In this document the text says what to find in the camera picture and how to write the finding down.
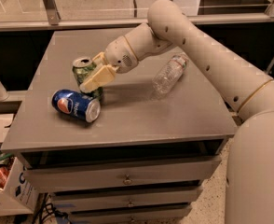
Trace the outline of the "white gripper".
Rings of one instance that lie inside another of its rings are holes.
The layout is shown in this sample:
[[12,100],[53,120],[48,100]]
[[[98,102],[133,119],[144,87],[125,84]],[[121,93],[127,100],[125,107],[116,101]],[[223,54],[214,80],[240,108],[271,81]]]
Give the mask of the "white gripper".
[[92,58],[92,61],[100,68],[85,78],[79,86],[84,93],[95,91],[112,82],[116,77],[116,72],[128,73],[139,63],[125,36],[120,36],[111,42],[105,52],[99,52]]

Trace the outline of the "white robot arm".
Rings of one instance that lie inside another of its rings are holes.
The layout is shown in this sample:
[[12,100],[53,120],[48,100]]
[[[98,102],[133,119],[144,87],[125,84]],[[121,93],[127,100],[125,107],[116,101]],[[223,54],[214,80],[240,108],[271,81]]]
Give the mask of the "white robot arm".
[[91,92],[170,45],[183,50],[243,123],[229,150],[225,224],[274,224],[274,79],[197,28],[171,0],[110,43],[80,86]]

